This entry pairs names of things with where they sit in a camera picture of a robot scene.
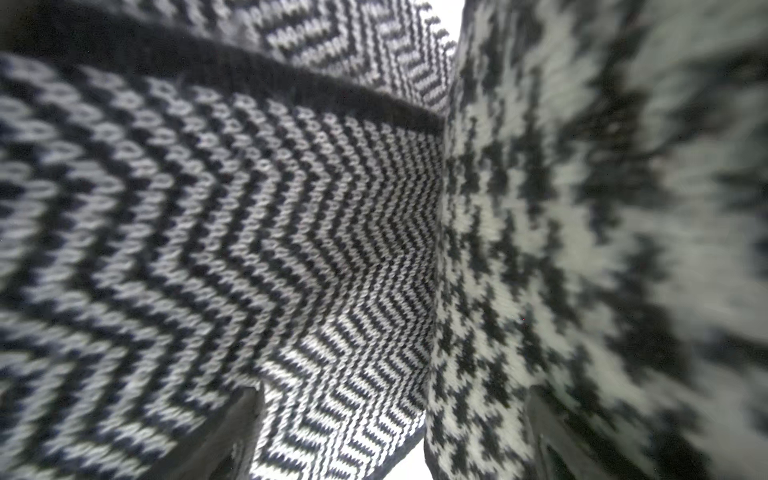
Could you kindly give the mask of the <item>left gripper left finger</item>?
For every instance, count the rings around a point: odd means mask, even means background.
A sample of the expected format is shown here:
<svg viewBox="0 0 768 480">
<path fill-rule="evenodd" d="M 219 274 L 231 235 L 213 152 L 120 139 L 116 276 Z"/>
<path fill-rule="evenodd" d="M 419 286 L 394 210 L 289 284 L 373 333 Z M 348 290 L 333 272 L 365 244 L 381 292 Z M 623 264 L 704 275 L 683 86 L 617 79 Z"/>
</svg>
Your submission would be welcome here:
<svg viewBox="0 0 768 480">
<path fill-rule="evenodd" d="M 264 389 L 239 388 L 141 477 L 248 479 L 263 420 Z"/>
</svg>

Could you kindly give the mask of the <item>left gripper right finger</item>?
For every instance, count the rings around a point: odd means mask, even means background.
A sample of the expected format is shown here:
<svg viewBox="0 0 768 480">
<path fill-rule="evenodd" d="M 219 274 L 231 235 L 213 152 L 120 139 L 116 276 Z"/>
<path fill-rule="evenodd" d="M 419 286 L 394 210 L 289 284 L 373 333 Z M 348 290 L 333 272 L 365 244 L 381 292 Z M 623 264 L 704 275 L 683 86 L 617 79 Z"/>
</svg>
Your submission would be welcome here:
<svg viewBox="0 0 768 480">
<path fill-rule="evenodd" d="M 538 479 L 605 479 L 593 432 L 548 392 L 529 392 L 527 435 Z"/>
</svg>

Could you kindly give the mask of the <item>black white patterned knit scarf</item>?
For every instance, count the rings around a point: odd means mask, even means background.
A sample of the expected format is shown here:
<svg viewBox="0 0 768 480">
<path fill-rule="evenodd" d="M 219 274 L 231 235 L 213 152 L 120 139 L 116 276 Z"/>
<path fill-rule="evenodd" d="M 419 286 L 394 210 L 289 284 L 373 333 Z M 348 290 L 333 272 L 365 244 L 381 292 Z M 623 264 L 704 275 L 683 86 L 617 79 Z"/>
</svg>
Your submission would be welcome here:
<svg viewBox="0 0 768 480">
<path fill-rule="evenodd" d="M 767 475 L 767 5 L 1 5 L 1 475 Z"/>
</svg>

